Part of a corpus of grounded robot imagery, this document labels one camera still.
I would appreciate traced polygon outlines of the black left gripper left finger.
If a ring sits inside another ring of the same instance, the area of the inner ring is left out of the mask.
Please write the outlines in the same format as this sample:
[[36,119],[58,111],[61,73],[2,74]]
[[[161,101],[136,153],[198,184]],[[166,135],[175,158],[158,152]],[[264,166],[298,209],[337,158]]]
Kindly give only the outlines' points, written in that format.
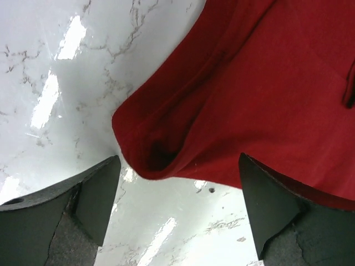
[[1,204],[1,265],[94,265],[119,183],[112,156]]

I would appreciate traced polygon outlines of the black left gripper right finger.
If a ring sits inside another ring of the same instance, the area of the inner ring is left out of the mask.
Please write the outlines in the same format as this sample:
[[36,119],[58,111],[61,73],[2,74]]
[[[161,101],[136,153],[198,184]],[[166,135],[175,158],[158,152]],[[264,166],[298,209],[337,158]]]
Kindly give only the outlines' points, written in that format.
[[257,257],[264,265],[354,265],[354,201],[304,185],[241,154]]

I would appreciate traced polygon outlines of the dark red t-shirt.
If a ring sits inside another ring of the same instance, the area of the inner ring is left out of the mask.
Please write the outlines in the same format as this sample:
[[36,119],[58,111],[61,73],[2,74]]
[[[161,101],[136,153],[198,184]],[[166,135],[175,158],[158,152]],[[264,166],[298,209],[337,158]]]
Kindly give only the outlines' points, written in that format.
[[207,1],[112,127],[149,180],[240,187],[245,153],[354,200],[354,2]]

